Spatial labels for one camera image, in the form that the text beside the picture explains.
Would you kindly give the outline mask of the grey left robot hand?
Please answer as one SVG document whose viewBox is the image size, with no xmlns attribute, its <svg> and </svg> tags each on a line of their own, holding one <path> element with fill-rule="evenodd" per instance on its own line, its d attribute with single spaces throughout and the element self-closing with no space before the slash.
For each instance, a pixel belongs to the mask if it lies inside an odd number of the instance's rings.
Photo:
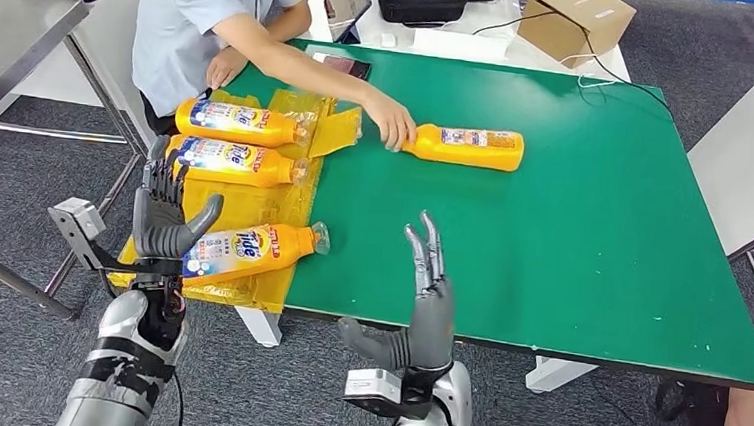
<svg viewBox="0 0 754 426">
<path fill-rule="evenodd" d="M 182 199 L 189 167 L 176 169 L 177 150 L 168 150 L 169 135 L 153 144 L 134 197 L 132 236 L 141 258 L 180 260 L 218 220 L 225 198 L 211 194 L 202 210 L 185 218 Z"/>
</svg>

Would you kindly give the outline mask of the person's right hand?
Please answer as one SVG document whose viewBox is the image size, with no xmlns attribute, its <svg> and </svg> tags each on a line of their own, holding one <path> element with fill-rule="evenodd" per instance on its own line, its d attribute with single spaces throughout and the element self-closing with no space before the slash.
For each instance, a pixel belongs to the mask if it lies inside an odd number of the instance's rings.
<svg viewBox="0 0 754 426">
<path fill-rule="evenodd" d="M 406 108 L 373 86 L 362 94 L 361 106 L 379 130 L 385 149 L 398 152 L 407 142 L 415 141 L 416 124 Z"/>
</svg>

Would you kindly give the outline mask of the person's left hand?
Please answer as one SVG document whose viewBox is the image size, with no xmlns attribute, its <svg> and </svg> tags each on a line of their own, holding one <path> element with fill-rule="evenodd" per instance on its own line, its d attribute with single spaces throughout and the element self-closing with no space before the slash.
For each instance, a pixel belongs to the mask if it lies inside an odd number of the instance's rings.
<svg viewBox="0 0 754 426">
<path fill-rule="evenodd" d="M 207 87 L 221 89 L 233 81 L 248 65 L 248 59 L 232 46 L 225 46 L 210 60 L 206 71 Z"/>
</svg>

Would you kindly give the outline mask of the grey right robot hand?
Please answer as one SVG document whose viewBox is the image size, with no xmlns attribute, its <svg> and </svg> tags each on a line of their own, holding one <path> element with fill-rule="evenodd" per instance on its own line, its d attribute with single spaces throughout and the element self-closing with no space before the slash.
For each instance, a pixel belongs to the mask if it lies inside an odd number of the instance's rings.
<svg viewBox="0 0 754 426">
<path fill-rule="evenodd" d="M 352 317 L 337 321 L 345 344 L 386 370 L 441 370 L 453 362 L 455 305 L 445 273 L 440 234 L 426 210 L 420 213 L 420 220 L 426 237 L 421 237 L 412 225 L 404 226 L 412 249 L 416 292 L 409 325 L 371 337 Z"/>
</svg>

